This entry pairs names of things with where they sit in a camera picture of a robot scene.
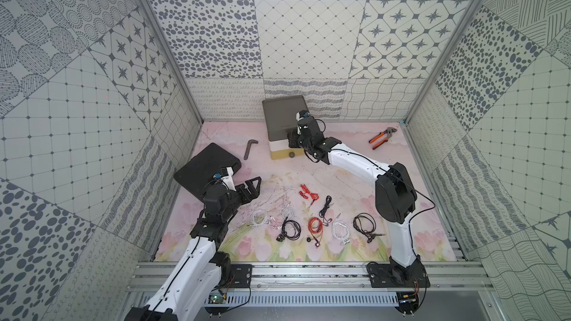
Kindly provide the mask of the red earphones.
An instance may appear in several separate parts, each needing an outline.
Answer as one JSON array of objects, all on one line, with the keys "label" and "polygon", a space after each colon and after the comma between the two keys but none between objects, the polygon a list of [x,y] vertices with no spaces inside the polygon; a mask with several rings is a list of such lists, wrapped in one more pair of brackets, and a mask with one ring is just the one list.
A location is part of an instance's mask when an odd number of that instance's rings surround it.
[{"label": "red earphones", "polygon": [[319,195],[311,192],[305,184],[300,185],[299,193],[304,199],[311,199],[312,202],[316,202],[319,199]]},{"label": "red earphones", "polygon": [[310,240],[315,243],[315,247],[321,246],[321,239],[323,237],[324,225],[318,217],[312,217],[308,221],[308,230],[310,233]]}]

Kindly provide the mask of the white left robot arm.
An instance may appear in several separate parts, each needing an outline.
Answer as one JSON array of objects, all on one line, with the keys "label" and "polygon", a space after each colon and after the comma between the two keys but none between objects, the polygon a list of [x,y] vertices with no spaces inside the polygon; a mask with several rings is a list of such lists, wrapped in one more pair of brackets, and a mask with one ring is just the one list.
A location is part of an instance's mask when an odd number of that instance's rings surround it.
[{"label": "white left robot arm", "polygon": [[257,199],[260,187],[260,177],[238,186],[230,176],[209,181],[199,195],[203,208],[183,257],[146,305],[132,307],[124,319],[194,320],[212,291],[230,286],[230,257],[219,248],[238,209]]}]

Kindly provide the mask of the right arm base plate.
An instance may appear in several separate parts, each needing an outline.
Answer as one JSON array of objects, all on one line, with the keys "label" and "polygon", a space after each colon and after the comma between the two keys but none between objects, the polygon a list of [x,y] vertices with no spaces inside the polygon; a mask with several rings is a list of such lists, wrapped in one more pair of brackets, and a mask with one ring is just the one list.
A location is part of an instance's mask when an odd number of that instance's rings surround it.
[{"label": "right arm base plate", "polygon": [[420,256],[407,267],[399,265],[391,257],[388,264],[369,262],[367,275],[372,288],[429,288],[428,273]]}]

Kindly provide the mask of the black earphones small bundle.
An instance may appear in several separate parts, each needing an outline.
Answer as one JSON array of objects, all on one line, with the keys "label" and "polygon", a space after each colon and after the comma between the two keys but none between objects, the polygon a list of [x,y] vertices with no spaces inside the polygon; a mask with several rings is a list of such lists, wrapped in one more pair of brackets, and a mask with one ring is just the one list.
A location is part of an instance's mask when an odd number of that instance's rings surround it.
[{"label": "black earphones small bundle", "polygon": [[324,206],[320,209],[318,215],[320,218],[325,219],[326,218],[326,214],[327,211],[330,209],[331,207],[331,203],[332,203],[332,197],[331,196],[327,196]]}]

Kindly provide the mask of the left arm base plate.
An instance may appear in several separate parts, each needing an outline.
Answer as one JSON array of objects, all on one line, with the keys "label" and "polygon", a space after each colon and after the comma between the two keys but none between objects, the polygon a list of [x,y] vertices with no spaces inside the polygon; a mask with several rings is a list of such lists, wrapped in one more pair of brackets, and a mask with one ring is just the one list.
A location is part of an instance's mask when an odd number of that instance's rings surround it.
[{"label": "left arm base plate", "polygon": [[222,276],[217,288],[248,289],[251,287],[253,265],[230,264],[221,268]]}]

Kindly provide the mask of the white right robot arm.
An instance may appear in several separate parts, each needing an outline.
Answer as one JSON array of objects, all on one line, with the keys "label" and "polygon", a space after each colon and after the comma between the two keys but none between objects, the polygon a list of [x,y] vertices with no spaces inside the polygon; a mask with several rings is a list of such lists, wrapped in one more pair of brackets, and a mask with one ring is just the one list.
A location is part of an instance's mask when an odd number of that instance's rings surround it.
[{"label": "white right robot arm", "polygon": [[390,261],[407,268],[417,260],[410,221],[416,209],[417,191],[406,167],[389,165],[357,153],[339,139],[325,137],[318,119],[308,111],[296,114],[297,128],[288,133],[288,144],[304,150],[313,162],[344,169],[367,182],[375,190],[378,214],[388,223]]}]

